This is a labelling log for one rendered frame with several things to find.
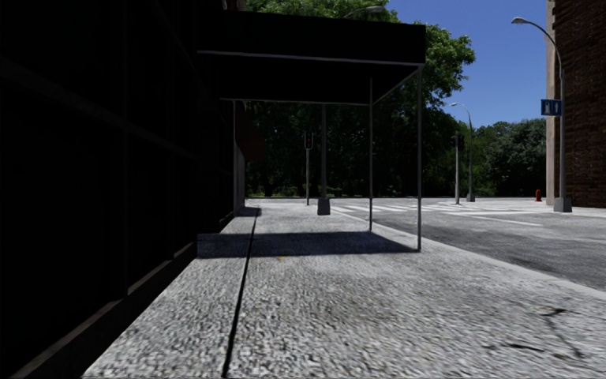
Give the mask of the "traffic light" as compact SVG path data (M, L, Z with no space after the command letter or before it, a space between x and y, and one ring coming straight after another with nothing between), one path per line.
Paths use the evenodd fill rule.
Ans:
M305 198L306 204L309 205L309 154L313 146L313 133L309 131L305 131L304 134L304 142L305 142Z
M460 205L460 162L459 162L459 153L464 149L465 140L464 136L461 134L455 135L451 137L451 146L455 150L455 204Z

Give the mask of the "grey street lamp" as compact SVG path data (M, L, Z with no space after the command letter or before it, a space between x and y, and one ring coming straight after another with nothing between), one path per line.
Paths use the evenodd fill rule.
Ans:
M458 103L458 102L454 102L451 103L451 106L460 106L463 107L466 110L466 113L468 114L468 125L469 125L469 188L468 188L468 193L466 196L466 201L467 202L474 202L475 201L475 195L473 193L473 124L472 124L472 120L471 120L471 114L469 112L469 109L466 107L466 105L464 103Z
M547 102L553 103L553 105L558 105L559 109L556 110L556 107L553 107L552 111L548 113L544 113L544 115L550 116L558 116L560 118L559 124L559 196L555 198L554 211L555 212L572 212L572 202L571 198L567 196L566 190L566 139L565 139L565 130L566 130L566 119L565 119L565 70L563 68L563 61L561 58L561 54L559 53L559 49L556 45L553 37L540 25L526 20L523 17L514 17L511 21L512 24L531 24L534 27L541 30L549 39L552 46L554 47L556 56L559 62L559 80L560 80L560 98L558 100L551 99L547 100Z

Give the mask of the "dark building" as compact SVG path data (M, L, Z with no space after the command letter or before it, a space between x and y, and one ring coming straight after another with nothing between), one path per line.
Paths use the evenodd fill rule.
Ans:
M264 155L242 102L372 106L422 24L245 0L0 0L0 379L77 379Z

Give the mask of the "red brick building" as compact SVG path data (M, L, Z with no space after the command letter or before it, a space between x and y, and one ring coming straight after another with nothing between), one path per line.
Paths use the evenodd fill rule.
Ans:
M565 72L566 192L574 207L606 208L606 0L546 0Z

